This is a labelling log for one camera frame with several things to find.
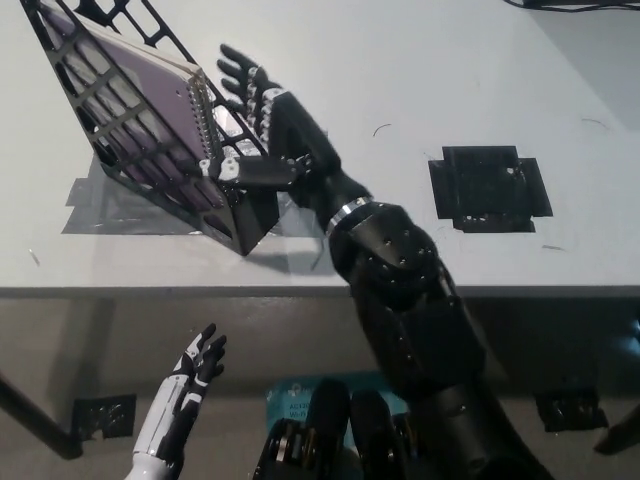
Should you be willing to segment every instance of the table leg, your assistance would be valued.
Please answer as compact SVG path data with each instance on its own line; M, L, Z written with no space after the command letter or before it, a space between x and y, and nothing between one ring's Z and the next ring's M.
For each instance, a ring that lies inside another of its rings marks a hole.
M82 456L82 443L65 432L24 394L0 376L0 409L65 460Z

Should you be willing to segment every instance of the white robotic hand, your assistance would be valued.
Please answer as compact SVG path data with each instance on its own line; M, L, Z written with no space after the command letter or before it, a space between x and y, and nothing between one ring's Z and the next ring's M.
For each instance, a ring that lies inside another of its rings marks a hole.
M224 371L225 336L205 343L216 332L209 325L184 351L164 379L133 449L133 468L125 480L175 480L184 464L184 446L209 383Z

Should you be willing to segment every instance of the notebook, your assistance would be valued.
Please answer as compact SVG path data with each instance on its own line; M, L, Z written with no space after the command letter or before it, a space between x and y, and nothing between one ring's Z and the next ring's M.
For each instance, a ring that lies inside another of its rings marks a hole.
M54 47L58 49L63 43L61 35L72 34L75 25L54 1L43 0L42 7L43 24ZM215 169L223 154L202 69L186 60L127 39L82 16L78 18L188 149L185 151L178 146L171 148L170 155L175 161L166 155L147 157L139 166L125 167L124 174L150 188L152 184L166 186L170 179L178 183L184 181L186 177L176 163L191 164L194 158L210 159ZM97 77L109 69L106 58L90 40L80 41L77 51L71 49L66 53L64 63L67 76L78 93L90 88ZM126 108L134 108L139 103L138 95L120 76L112 77L108 87L98 89L84 104L94 121L101 126L113 122L125 113ZM122 127L115 128L109 135L108 143L119 158L135 158L142 155L144 148L152 149L157 143L172 143L172 135L153 112L143 110L138 114L138 120L124 122ZM209 179L185 184L174 192L177 198L172 196L173 200L186 207L191 204L198 211L210 210L211 207L220 206L223 201L221 192Z

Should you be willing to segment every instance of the teal box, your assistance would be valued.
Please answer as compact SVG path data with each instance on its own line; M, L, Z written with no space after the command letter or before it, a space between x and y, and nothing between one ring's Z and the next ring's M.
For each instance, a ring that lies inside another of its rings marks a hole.
M271 431L274 423L281 418L304 422L307 418L307 411L313 390L323 378L334 378L344 382L347 387L349 387L351 393L356 390L377 390L387 402L387 405L389 405L391 415L406 413L407 411L407 404L391 393L389 386L379 373L353 373L291 378L279 382L267 392L267 432ZM347 448L354 447L351 424L349 424L347 429L344 442Z

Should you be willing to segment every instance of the black robotic arm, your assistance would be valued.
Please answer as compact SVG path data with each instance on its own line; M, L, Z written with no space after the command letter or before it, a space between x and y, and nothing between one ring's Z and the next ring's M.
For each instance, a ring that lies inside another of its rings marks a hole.
M378 365L446 478L551 480L482 378L484 348L433 240L344 173L295 96L240 52L221 50L233 108L269 157L227 158L220 181L288 191L315 212Z

